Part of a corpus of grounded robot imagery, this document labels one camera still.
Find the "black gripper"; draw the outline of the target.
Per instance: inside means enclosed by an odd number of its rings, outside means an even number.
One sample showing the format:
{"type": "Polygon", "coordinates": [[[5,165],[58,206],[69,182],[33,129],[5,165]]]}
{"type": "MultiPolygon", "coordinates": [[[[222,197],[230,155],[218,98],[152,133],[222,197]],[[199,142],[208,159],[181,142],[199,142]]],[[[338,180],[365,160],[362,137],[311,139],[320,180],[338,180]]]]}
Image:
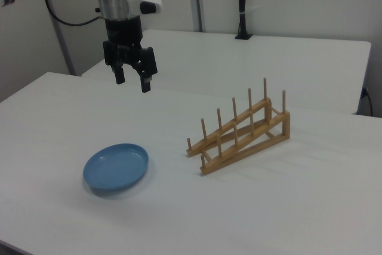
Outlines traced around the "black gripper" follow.
{"type": "Polygon", "coordinates": [[[133,64],[140,76],[141,91],[151,90],[152,76],[157,74],[152,47],[141,48],[143,37],[141,17],[125,20],[105,20],[107,41],[103,42],[105,64],[110,66],[117,84],[125,82],[123,63],[133,64]]]}

